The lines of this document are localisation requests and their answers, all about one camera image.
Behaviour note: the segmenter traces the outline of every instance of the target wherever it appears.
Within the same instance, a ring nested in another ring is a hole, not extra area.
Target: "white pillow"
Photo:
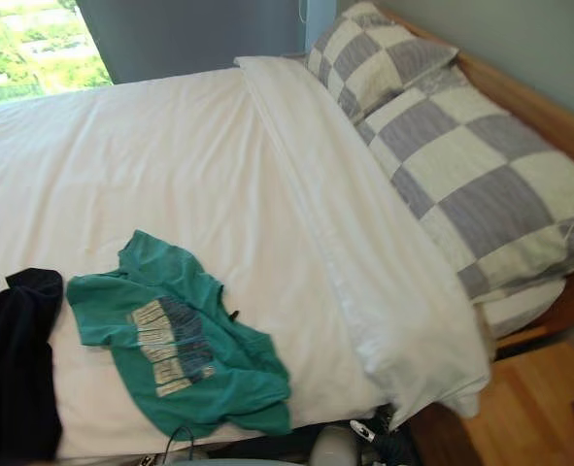
[[[564,288],[565,279],[554,280],[477,306],[481,306],[493,337],[502,338],[544,314]]]

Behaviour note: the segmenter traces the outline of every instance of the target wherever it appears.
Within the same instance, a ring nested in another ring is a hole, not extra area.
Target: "wall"
[[[303,15],[306,17],[306,45],[310,50],[312,44],[319,38],[325,29],[332,25],[336,17],[336,0],[299,0]]]
[[[302,51],[296,0],[77,0],[114,83]]]
[[[574,0],[379,3],[574,112]]]

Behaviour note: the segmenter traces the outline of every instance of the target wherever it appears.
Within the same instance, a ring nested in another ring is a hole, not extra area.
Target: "white duvet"
[[[192,251],[272,335],[293,426],[386,402],[395,424],[434,400],[473,411],[489,368],[450,266],[299,63],[239,64],[0,106],[0,289],[25,267],[115,269],[139,228]],[[60,456],[164,449],[66,301],[51,345]]]

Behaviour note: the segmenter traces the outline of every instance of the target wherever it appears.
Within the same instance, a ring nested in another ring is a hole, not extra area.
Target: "wooden headboard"
[[[412,32],[433,42],[448,44],[433,34],[382,8],[384,14]],[[472,84],[500,107],[507,109],[534,128],[553,146],[574,159],[574,115],[495,70],[478,58],[460,51],[456,62]],[[553,335],[574,326],[574,273],[567,278],[565,290],[555,304],[523,330],[498,341],[500,349]]]

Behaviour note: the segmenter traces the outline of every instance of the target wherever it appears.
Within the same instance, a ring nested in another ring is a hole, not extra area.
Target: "gray and white checkered pillow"
[[[371,3],[341,14],[313,45],[306,66],[353,123],[426,73],[449,63],[457,49],[414,37]]]
[[[475,301],[574,270],[574,162],[457,68],[358,131]]]

